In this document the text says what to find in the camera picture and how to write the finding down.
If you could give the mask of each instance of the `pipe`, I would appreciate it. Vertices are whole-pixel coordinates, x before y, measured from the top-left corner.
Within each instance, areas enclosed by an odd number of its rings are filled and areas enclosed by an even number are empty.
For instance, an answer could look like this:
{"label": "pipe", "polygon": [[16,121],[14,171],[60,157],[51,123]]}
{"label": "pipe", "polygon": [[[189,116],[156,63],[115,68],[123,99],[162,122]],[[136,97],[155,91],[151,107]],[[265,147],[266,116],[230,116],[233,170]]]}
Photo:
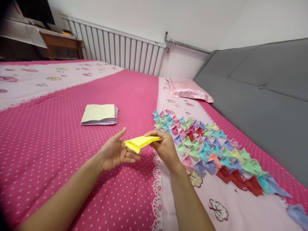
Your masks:
{"label": "pipe", "polygon": [[186,43],[182,43],[182,42],[175,41],[174,39],[170,39],[170,38],[167,37],[167,35],[168,35],[168,32],[166,31],[165,42],[167,43],[167,49],[168,50],[170,49],[171,44],[174,44],[174,45],[179,45],[181,47],[186,47],[188,49],[192,49],[192,50],[195,50],[195,51],[203,52],[203,53],[206,53],[206,54],[210,54],[211,53],[208,50],[204,50],[202,48],[194,47],[194,46],[188,45]]}

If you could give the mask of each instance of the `pillow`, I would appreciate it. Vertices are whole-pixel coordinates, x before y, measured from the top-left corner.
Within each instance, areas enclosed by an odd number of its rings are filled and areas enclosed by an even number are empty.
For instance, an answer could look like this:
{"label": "pillow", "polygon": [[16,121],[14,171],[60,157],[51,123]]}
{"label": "pillow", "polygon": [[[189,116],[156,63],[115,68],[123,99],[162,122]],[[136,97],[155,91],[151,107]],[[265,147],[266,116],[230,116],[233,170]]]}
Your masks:
{"label": "pillow", "polygon": [[203,99],[208,103],[213,103],[213,98],[198,86],[193,80],[171,80],[167,78],[170,86],[171,97],[184,97],[184,98],[195,98]]}

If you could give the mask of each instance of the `polka dot pattern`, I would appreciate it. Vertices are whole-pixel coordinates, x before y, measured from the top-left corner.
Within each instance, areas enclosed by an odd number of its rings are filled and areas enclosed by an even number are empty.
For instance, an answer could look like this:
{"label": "polka dot pattern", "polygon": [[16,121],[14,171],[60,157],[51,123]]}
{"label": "polka dot pattern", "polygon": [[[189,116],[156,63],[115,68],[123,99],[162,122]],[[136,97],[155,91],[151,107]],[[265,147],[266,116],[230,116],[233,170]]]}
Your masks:
{"label": "polka dot pattern", "polygon": [[[153,129],[158,78],[123,70],[41,96],[0,112],[0,203],[15,227],[42,206],[106,140],[127,127],[124,140]],[[118,124],[80,126],[87,104],[115,104]],[[72,230],[151,230],[155,216],[155,153],[102,175]]]}
{"label": "polka dot pattern", "polygon": [[218,127],[223,129],[229,139],[234,138],[240,145],[243,145],[247,152],[250,153],[251,157],[258,160],[262,170],[269,172],[277,183],[293,196],[293,198],[286,198],[287,203],[302,204],[306,213],[308,213],[308,190],[269,154],[263,151],[240,130],[233,126],[209,103],[203,100],[198,100],[198,102]]}

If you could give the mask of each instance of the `white radiator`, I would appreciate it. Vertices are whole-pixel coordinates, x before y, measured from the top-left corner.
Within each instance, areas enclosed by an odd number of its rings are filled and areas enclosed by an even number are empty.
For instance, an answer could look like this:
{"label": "white radiator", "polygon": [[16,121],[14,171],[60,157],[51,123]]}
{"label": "white radiator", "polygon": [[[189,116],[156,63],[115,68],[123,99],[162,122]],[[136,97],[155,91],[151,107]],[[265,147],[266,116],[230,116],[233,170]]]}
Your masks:
{"label": "white radiator", "polygon": [[166,44],[61,15],[65,27],[83,39],[84,59],[94,59],[126,69],[158,75]]}

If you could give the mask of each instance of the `yellow origami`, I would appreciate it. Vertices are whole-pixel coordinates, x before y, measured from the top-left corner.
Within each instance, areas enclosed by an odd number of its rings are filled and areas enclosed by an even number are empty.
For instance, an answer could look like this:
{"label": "yellow origami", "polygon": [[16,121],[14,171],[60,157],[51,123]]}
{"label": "yellow origami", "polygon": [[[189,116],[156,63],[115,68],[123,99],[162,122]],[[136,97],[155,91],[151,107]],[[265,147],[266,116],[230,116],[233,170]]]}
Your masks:
{"label": "yellow origami", "polygon": [[140,149],[152,143],[153,141],[159,141],[161,138],[159,136],[140,136],[131,140],[124,141],[125,146],[136,152],[140,152]]}

